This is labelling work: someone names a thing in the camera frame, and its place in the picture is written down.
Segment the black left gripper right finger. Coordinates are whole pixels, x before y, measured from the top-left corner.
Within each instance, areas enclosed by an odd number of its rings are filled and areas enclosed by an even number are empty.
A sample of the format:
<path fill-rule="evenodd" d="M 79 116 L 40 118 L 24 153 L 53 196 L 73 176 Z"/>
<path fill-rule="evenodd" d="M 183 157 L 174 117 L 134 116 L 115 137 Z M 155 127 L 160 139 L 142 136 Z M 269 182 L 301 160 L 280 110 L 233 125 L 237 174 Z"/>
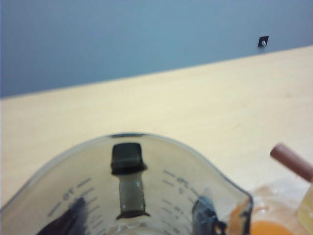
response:
<path fill-rule="evenodd" d="M 200 196 L 192 208 L 192 234 L 225 235 L 225 231 L 226 224 L 218 219 L 213 202 Z"/>

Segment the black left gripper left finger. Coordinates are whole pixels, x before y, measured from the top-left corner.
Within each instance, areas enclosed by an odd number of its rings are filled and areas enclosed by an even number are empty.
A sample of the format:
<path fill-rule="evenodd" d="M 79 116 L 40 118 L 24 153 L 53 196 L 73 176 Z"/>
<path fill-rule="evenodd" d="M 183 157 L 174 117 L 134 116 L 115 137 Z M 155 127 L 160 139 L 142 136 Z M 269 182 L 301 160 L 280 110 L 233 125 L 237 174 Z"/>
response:
<path fill-rule="evenodd" d="M 77 199 L 60 217 L 43 227 L 38 235 L 84 235 L 87 206 L 83 197 Z"/>

